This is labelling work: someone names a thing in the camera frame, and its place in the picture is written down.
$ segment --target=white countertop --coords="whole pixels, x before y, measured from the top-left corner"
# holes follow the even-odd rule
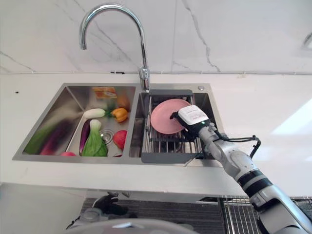
[[[288,195],[312,195],[312,76],[151,75],[152,83],[209,83],[230,137],[257,135],[254,161]],[[216,167],[12,161],[63,83],[137,83],[114,74],[24,74],[0,77],[0,181],[73,188],[243,195]],[[241,149],[250,152],[251,144]]]

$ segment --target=yellow bell pepper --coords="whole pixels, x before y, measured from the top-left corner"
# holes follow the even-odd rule
[[[128,111],[124,108],[117,108],[112,111],[112,115],[118,123],[121,123],[127,119]]]

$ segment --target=faucet spout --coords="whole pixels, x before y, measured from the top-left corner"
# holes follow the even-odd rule
[[[130,11],[128,8],[119,5],[119,4],[101,4],[93,9],[91,9],[83,18],[80,27],[79,27],[79,44],[80,48],[82,50],[85,50],[87,48],[86,45],[86,30],[91,22],[91,20],[98,14],[107,11],[107,10],[115,10],[120,11],[126,15],[128,15],[135,23],[138,28],[140,38],[141,38],[141,49],[142,49],[142,60],[143,60],[143,67],[139,69],[139,76],[140,76],[140,83],[142,86],[142,89],[146,92],[149,91],[149,83],[150,83],[150,70],[147,65],[146,61],[146,45],[145,45],[145,37],[144,37],[144,30],[143,26],[140,22],[140,20],[137,18],[137,16]]]

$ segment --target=plate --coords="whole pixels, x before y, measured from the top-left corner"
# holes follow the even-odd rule
[[[176,119],[170,119],[170,116],[173,112],[186,106],[190,106],[190,103],[182,99],[170,99],[160,103],[152,112],[152,127],[163,134],[180,132],[184,127]]]

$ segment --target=wire rack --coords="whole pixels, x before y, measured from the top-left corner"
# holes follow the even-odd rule
[[[293,202],[312,218],[312,197],[291,197]],[[225,197],[221,200],[225,233],[261,234],[257,226],[258,214],[247,197]]]
[[[224,199],[225,229],[228,234],[261,234],[257,226],[258,214],[249,199]]]
[[[184,97],[191,105],[194,104],[193,97]],[[148,116],[144,126],[144,140],[142,152],[144,153],[183,153],[199,154],[201,152],[200,139],[187,140],[179,132],[176,134],[161,134],[151,125],[151,114],[154,108],[165,99],[149,98]]]

